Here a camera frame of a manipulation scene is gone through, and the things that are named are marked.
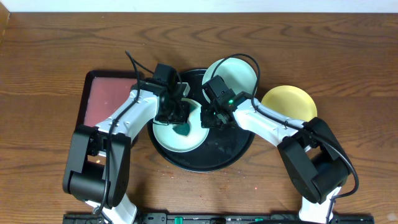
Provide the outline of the green yellow sponge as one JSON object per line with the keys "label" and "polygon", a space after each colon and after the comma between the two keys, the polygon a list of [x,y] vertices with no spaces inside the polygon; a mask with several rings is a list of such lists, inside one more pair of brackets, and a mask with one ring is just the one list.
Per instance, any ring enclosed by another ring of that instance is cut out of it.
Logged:
{"label": "green yellow sponge", "polygon": [[188,136],[190,133],[190,125],[188,123],[175,124],[172,129],[175,131],[175,133],[182,136]]}

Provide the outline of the light blue plate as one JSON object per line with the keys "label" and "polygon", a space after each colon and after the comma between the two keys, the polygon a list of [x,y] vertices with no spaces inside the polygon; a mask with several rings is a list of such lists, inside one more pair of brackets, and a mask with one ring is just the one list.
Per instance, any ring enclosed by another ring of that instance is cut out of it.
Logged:
{"label": "light blue plate", "polygon": [[245,92],[252,96],[257,82],[257,76],[250,64],[238,58],[225,60],[217,69],[223,59],[214,62],[202,78],[203,95],[208,103],[231,89],[235,95]]}
{"label": "light blue plate", "polygon": [[160,124],[152,125],[153,133],[157,142],[167,150],[173,152],[188,152],[200,146],[208,136],[209,128],[201,126],[201,104],[197,101],[183,98],[182,101],[189,103],[190,113],[187,123],[190,125],[190,133],[188,136],[182,136],[172,129],[174,124]]}

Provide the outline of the yellow plate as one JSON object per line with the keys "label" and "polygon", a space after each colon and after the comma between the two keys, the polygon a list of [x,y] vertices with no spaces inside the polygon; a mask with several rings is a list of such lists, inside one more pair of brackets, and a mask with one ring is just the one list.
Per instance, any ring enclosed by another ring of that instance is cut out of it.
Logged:
{"label": "yellow plate", "polygon": [[318,116],[314,100],[307,92],[296,86],[274,87],[263,96],[261,103],[293,119],[310,121]]}

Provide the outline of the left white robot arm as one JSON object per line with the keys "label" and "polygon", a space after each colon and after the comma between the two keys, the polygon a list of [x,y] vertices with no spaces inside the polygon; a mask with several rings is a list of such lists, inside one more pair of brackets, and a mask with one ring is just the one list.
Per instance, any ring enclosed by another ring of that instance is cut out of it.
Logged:
{"label": "left white robot arm", "polygon": [[137,207],[126,195],[133,140],[151,120],[184,124],[189,85],[178,71],[157,64],[154,74],[138,79],[126,101],[93,127],[75,128],[63,177],[63,191],[93,207],[108,223],[134,223]]}

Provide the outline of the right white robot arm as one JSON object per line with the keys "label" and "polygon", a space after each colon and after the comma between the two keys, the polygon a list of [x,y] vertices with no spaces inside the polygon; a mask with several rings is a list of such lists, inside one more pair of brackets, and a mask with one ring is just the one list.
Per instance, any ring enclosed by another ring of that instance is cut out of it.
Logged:
{"label": "right white robot arm", "polygon": [[286,117],[245,91],[235,94],[218,75],[202,88],[210,105],[201,111],[201,125],[235,125],[276,146],[294,187],[303,197],[300,219],[330,223],[341,187],[356,171],[326,122],[320,118],[306,122]]}

